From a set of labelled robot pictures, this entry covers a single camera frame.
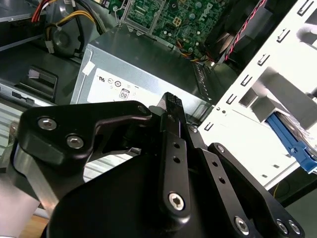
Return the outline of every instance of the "wooden surface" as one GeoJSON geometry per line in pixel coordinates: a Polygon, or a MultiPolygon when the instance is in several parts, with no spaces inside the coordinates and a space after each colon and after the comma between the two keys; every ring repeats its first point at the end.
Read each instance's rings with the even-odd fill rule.
{"type": "Polygon", "coordinates": [[[32,216],[19,238],[40,238],[48,219],[32,216]]]}

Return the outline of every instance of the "blue plastic clip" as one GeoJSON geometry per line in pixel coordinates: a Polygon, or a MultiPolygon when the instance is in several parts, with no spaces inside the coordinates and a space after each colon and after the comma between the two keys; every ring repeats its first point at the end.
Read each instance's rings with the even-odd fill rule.
{"type": "Polygon", "coordinates": [[[306,172],[310,174],[317,168],[317,161],[306,151],[307,145],[303,141],[298,141],[276,114],[273,113],[266,120],[266,123],[273,129],[288,153],[297,160],[306,172]]]}

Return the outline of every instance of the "power supply label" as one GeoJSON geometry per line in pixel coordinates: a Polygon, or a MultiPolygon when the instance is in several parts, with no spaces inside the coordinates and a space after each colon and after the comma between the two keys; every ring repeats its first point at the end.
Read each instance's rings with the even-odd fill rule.
{"type": "Polygon", "coordinates": [[[160,99],[160,95],[97,68],[87,101],[102,103],[135,100],[149,107],[157,105],[160,99]]]}

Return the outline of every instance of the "green circuit board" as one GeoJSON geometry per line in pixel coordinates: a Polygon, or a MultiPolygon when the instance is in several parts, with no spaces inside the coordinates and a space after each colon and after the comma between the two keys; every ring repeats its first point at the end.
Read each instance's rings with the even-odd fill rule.
{"type": "MultiPolygon", "coordinates": [[[[122,0],[108,0],[110,11],[122,0]]],[[[202,57],[200,46],[221,17],[229,0],[126,0],[117,15],[131,28],[146,29],[145,34],[159,37],[172,45],[176,40],[184,50],[202,57]]]]}
{"type": "Polygon", "coordinates": [[[155,0],[132,0],[127,19],[150,29],[161,4],[155,0]]]}
{"type": "Polygon", "coordinates": [[[158,18],[153,35],[176,45],[179,39],[185,50],[193,51],[201,57],[198,50],[225,10],[228,0],[178,0],[178,11],[171,11],[166,2],[158,18]]]}

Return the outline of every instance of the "white plastic part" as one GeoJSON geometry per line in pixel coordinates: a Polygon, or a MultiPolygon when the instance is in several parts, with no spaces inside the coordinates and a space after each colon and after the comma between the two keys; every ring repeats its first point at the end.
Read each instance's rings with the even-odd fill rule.
{"type": "Polygon", "coordinates": [[[49,50],[50,54],[54,54],[53,41],[45,41],[46,48],[49,50]]]}

